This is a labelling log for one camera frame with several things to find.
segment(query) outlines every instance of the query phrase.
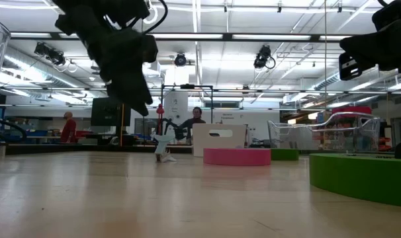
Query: wooden floor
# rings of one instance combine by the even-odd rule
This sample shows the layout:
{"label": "wooden floor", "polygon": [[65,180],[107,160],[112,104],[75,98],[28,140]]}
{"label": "wooden floor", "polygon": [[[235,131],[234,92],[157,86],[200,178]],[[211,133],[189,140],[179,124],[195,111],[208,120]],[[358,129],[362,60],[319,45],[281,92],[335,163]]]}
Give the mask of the wooden floor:
{"label": "wooden floor", "polygon": [[311,187],[307,159],[223,167],[175,157],[166,164],[147,153],[7,157],[0,237],[401,238],[400,207]]}

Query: green curved platform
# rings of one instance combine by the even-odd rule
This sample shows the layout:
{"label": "green curved platform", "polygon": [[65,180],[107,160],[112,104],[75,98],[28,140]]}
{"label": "green curved platform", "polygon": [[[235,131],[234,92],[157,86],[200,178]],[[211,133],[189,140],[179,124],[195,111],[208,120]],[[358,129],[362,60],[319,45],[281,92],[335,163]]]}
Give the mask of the green curved platform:
{"label": "green curved platform", "polygon": [[298,161],[299,150],[297,149],[271,149],[272,161]]}
{"label": "green curved platform", "polygon": [[344,196],[401,206],[401,159],[310,155],[310,184]]}

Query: ceiling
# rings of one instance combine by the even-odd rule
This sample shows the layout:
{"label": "ceiling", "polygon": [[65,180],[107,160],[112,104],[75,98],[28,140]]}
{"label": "ceiling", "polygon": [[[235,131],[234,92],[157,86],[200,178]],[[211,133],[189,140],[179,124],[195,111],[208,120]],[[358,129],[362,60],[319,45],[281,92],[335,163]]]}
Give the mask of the ceiling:
{"label": "ceiling", "polygon": [[[200,17],[194,22],[193,1],[200,3]],[[47,0],[0,1],[2,5],[37,6],[49,4]],[[282,11],[276,8],[281,2]],[[374,32],[372,12],[381,6],[377,1],[344,0],[343,10],[337,13],[338,0],[328,0],[327,17],[316,13],[324,9],[323,0],[168,0],[170,10],[165,21],[154,32],[197,32],[217,33],[266,33],[266,34],[366,34]],[[152,0],[155,6],[159,2]],[[224,12],[227,4],[234,11]],[[163,9],[158,7],[160,18]],[[59,32],[54,26],[58,18],[55,9],[22,10],[0,8],[0,22],[11,32]],[[138,23],[135,29],[146,29],[146,24]],[[34,49],[40,40],[11,40],[10,46],[37,59]],[[64,73],[88,85],[102,87],[103,81],[91,74],[93,62],[88,59],[85,47],[80,41],[44,40],[52,48],[64,53],[73,60],[78,70]],[[248,84],[256,89],[305,89],[302,79],[315,80],[325,72],[338,68],[338,56],[343,50],[337,43],[284,43],[282,42],[199,42],[202,65],[202,83],[222,88],[241,88]],[[172,57],[177,53],[196,62],[196,45],[190,41],[159,41],[158,62],[162,69],[173,67]],[[262,45],[269,45],[277,60],[274,70],[263,71],[258,75],[253,68],[256,53]],[[189,82],[197,84],[194,66],[187,66],[190,72]],[[160,85],[159,77],[147,79],[153,85]]]}

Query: person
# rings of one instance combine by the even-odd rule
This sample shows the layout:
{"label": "person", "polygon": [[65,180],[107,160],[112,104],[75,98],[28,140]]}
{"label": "person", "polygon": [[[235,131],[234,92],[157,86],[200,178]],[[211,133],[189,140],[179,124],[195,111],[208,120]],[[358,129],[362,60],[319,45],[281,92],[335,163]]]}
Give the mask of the person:
{"label": "person", "polygon": [[75,128],[77,124],[75,120],[73,120],[73,113],[66,112],[64,114],[64,119],[66,119],[67,122],[61,133],[61,143],[77,143],[77,139],[75,138]]}
{"label": "person", "polygon": [[191,144],[191,142],[192,142],[191,129],[193,128],[193,124],[196,124],[196,123],[205,124],[206,123],[204,120],[201,119],[201,117],[202,117],[202,109],[197,106],[193,109],[193,118],[186,120],[179,126],[179,129],[187,128],[186,139],[187,139],[188,144]]}

